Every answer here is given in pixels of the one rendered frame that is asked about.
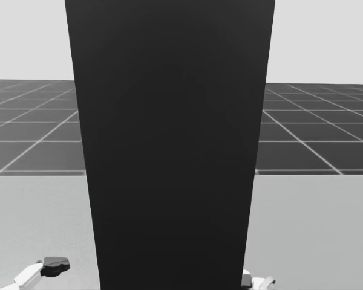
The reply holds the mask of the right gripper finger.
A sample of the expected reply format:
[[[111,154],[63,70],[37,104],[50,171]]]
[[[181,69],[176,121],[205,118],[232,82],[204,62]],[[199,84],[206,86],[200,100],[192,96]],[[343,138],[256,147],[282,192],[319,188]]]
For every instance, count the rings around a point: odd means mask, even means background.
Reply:
[[[269,290],[276,280],[272,276],[254,277],[248,270],[243,270],[241,290]]]

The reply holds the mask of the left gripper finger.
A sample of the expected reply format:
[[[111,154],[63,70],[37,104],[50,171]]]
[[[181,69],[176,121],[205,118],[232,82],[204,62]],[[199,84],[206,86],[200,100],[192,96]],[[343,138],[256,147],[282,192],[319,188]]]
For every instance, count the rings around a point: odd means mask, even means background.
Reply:
[[[34,290],[43,277],[53,278],[70,269],[70,261],[66,257],[45,257],[43,261],[25,267],[14,279],[13,283],[0,290]]]

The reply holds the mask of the black screen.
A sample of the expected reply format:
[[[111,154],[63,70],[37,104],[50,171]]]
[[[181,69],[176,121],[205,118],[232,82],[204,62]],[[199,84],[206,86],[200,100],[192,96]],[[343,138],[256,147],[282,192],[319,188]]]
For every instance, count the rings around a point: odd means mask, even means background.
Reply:
[[[65,0],[100,290],[240,290],[275,0]]]

